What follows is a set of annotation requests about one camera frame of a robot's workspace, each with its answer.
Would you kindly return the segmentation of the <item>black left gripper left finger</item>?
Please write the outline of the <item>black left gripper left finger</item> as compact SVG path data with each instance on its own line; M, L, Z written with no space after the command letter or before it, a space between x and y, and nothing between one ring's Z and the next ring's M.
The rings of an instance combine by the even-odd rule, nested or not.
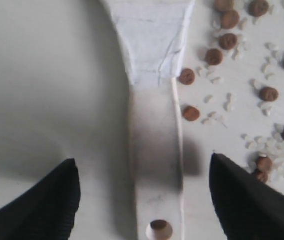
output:
M79 205L78 168L67 159L0 209L0 240L67 240Z

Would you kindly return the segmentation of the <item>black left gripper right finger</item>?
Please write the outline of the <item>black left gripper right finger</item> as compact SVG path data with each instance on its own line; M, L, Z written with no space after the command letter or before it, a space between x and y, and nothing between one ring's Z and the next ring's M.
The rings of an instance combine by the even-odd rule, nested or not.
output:
M210 160L210 194L229 240L284 240L284 195L222 154Z

